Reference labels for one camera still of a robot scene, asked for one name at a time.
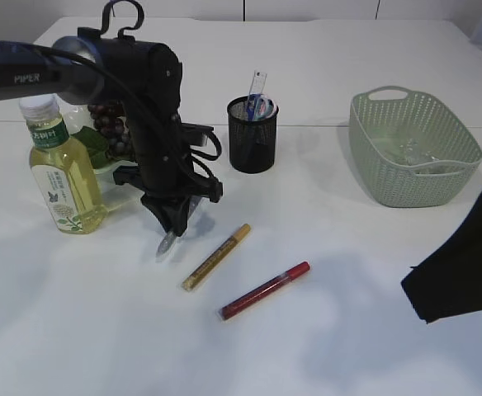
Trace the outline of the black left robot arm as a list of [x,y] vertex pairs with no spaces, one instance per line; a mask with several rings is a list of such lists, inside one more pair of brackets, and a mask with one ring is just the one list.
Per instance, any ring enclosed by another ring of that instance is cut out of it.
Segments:
[[114,182],[141,190],[163,229],[184,234],[191,199],[216,202],[223,189],[209,169],[195,172],[210,160],[199,146],[214,133],[180,120],[182,64],[163,44],[78,38],[75,45],[87,55],[66,51],[62,42],[0,41],[0,101],[21,102],[32,139],[29,164],[56,226],[91,233],[106,215],[94,172],[106,157],[67,131],[58,106],[66,101],[95,108],[106,139],[126,136],[116,158],[131,165],[118,167]]

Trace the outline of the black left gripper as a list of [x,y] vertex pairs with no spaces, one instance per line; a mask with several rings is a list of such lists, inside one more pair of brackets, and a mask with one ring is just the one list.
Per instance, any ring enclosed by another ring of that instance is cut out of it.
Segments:
[[[187,230],[192,196],[217,203],[223,184],[212,171],[193,156],[182,159],[183,167],[170,157],[140,157],[136,166],[119,166],[113,173],[116,185],[129,184],[146,194],[141,204],[159,221],[163,230],[181,237]],[[170,200],[177,199],[172,205]]]

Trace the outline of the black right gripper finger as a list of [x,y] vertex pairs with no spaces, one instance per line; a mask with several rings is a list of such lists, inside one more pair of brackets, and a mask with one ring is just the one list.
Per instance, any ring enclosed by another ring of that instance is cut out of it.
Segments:
[[426,323],[482,311],[482,192],[454,234],[401,286]]

